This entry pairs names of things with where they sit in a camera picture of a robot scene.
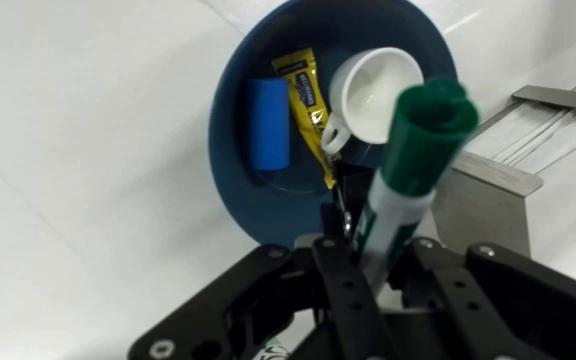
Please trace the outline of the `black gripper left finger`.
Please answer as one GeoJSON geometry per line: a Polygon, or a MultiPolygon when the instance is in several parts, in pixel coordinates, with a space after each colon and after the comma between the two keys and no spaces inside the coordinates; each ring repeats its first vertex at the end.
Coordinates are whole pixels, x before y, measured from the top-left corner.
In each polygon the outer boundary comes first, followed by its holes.
{"type": "Polygon", "coordinates": [[[396,360],[351,248],[333,239],[254,248],[133,340],[128,360],[251,360],[301,310],[313,312],[315,332],[330,335],[309,340],[327,358],[396,360]]]}

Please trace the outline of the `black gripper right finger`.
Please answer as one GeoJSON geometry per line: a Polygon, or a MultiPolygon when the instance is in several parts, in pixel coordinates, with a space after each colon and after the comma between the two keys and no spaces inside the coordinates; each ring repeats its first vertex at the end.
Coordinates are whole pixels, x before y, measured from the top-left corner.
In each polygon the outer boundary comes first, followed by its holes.
{"type": "Polygon", "coordinates": [[[576,281],[504,246],[414,239],[387,285],[402,360],[576,360],[576,281]]]}

